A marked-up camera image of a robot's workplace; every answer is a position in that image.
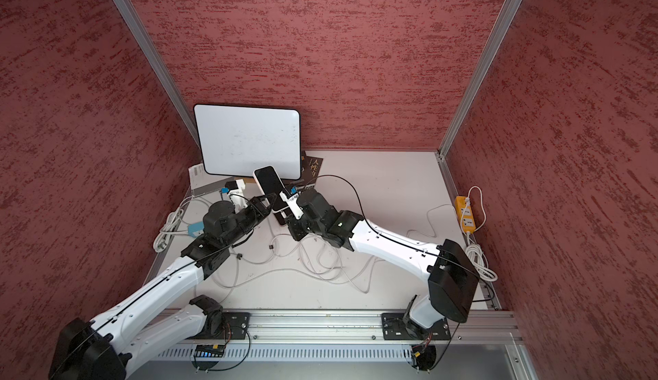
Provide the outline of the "pink case phone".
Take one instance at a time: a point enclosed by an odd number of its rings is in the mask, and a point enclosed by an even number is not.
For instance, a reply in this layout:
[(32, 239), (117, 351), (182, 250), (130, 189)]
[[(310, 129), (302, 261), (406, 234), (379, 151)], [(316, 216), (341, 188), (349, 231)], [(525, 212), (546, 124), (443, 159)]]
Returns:
[(277, 220), (280, 226), (286, 225), (286, 218), (288, 217), (288, 215), (289, 215), (289, 210), (281, 210), (274, 214), (275, 219)]
[(263, 195), (267, 197), (273, 213), (279, 213), (288, 208), (281, 193), (286, 191), (283, 181), (279, 178), (272, 166), (263, 167), (254, 171), (254, 178)]

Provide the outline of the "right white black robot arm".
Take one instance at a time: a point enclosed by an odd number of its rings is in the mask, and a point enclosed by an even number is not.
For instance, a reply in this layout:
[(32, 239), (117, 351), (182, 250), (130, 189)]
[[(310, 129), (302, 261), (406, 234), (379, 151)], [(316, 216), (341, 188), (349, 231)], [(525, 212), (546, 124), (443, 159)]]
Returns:
[(468, 320), (480, 275), (459, 243), (410, 240), (376, 226), (362, 214), (335, 209), (314, 189), (280, 196), (291, 211), (286, 224), (296, 241), (313, 234), (335, 248), (374, 256), (426, 282), (428, 293), (411, 301), (405, 313), (407, 326), (428, 330), (443, 318), (456, 323)]

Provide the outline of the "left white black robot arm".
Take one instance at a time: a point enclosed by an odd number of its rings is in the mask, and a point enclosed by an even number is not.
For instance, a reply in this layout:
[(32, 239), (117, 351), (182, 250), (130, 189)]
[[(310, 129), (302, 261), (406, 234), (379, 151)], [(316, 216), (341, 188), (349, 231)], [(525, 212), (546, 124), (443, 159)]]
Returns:
[(272, 196), (245, 198), (236, 211), (228, 200), (211, 205), (204, 232), (164, 272), (111, 309), (85, 322), (74, 319), (60, 332), (51, 379), (127, 379), (178, 342), (226, 328), (221, 304), (206, 295), (159, 323), (154, 318), (207, 280), (272, 211)]

